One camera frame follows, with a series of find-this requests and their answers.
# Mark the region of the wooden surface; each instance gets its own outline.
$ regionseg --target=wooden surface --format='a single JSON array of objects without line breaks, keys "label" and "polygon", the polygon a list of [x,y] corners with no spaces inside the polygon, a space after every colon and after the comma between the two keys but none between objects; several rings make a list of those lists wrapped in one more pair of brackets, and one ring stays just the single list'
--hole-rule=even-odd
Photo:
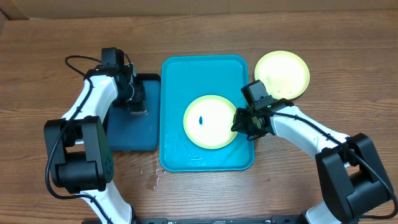
[{"label": "wooden surface", "polygon": [[[123,49],[139,73],[160,73],[174,55],[238,54],[251,80],[264,54],[291,51],[311,73],[296,105],[336,131],[370,136],[398,186],[398,11],[6,21],[0,37],[1,223],[95,217],[82,200],[60,201],[47,192],[43,125],[60,118],[82,88],[64,58],[100,58],[103,47]],[[72,63],[82,70],[94,66]],[[275,136],[256,141],[256,160],[242,172],[163,173],[158,155],[114,154],[114,181],[140,217],[266,217],[298,214],[322,200],[315,163]],[[373,213],[391,211],[387,203]]]}]

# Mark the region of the wooden table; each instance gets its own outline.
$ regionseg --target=wooden table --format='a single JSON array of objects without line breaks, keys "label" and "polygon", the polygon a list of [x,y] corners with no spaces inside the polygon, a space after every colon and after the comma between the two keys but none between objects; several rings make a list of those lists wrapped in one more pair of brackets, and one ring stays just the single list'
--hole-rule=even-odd
[{"label": "wooden table", "polygon": [[[296,105],[336,131],[370,136],[398,186],[398,11],[6,21],[0,37],[0,222],[96,217],[82,200],[60,201],[47,192],[43,126],[60,118],[82,88],[64,58],[100,58],[103,47],[123,49],[139,73],[160,73],[174,55],[238,54],[251,80],[264,54],[293,52],[311,73]],[[95,66],[72,63],[82,70]],[[140,217],[299,214],[322,200],[315,163],[274,136],[256,141],[256,161],[241,172],[163,173],[158,151],[115,153],[114,160],[114,182]],[[391,211],[389,202],[373,213]]]}]

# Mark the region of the pale yellow plate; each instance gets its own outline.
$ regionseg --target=pale yellow plate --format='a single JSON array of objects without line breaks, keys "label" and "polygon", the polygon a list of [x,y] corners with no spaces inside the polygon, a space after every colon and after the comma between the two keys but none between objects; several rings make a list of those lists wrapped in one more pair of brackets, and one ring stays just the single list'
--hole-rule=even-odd
[{"label": "pale yellow plate", "polygon": [[231,131],[235,111],[235,106],[221,96],[199,97],[185,111],[184,131],[197,146],[219,149],[236,137],[237,132]]},{"label": "pale yellow plate", "polygon": [[310,83],[310,71],[297,55],[275,51],[263,56],[256,65],[254,78],[260,79],[268,94],[288,100],[300,96]]}]

